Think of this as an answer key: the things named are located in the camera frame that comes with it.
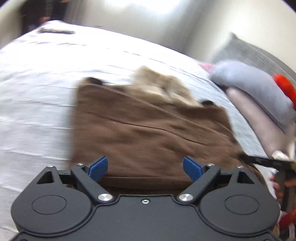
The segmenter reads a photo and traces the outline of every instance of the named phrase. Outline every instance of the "stuffed toy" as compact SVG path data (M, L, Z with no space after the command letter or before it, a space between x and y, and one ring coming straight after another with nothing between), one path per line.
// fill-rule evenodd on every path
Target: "stuffed toy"
M294 109L296 110L296 90L294 89L293 85L285 76L281 74L275 74L273 78L285 95L293 102Z
M202 104L194 99L191 91L175 76L164 75L147 66L141 66L135 71L132 79L128 92L151 104L171 103L175 106L202 107Z

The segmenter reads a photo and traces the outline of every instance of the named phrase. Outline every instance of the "dark fabric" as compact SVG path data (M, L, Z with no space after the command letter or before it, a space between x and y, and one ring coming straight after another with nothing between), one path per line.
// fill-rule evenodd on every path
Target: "dark fabric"
M191 184L184 156L225 169L241 165L242 149L223 108L157 107L124 89L80 84L69 166L107 156L109 169L100 184L112 194L175 194Z
M41 17L49 20L63 20L68 2L60 0L27 0L21 7L22 34L25 34L42 24Z

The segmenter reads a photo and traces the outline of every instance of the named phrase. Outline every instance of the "pillow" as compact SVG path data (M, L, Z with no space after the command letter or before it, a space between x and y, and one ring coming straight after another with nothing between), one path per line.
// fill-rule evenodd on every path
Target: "pillow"
M267 51L239 39L234 33L225 48L219 51L211 62L216 64L225 59L234 59L255 66L271 76L280 73L296 88L296 73L291 68Z
M292 101L269 74L258 68L226 60L217 64L210 79L217 85L237 87L247 92L284 132L295 120L296 111Z
M226 95L236 108L249 122L256 133L264 151L271 158L274 151L280 150L289 154L288 148L294 141L294 122L289 124L289 131L285 133L268 117L263 109L246 92L237 88L226 89Z

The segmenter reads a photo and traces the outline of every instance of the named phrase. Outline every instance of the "beige fur fabric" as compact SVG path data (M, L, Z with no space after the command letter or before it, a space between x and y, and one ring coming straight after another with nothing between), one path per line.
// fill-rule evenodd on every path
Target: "beige fur fabric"
M182 85L181 81L172 75L158 73L147 66L141 66L132 77L129 94L151 104L173 104L176 106L202 107Z

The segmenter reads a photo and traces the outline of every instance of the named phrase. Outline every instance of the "wrinkled sheet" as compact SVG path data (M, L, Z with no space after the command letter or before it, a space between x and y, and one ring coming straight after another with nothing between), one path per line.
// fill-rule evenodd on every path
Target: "wrinkled sheet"
M226 108L236 139L249 155L265 157L255 133L226 95L208 79L198 61L141 39L51 21L0 50L0 240L16 234L10 206L48 164L64 167L71 156L69 116L77 83L95 77L128 84L131 73L147 65L173 74L198 101Z

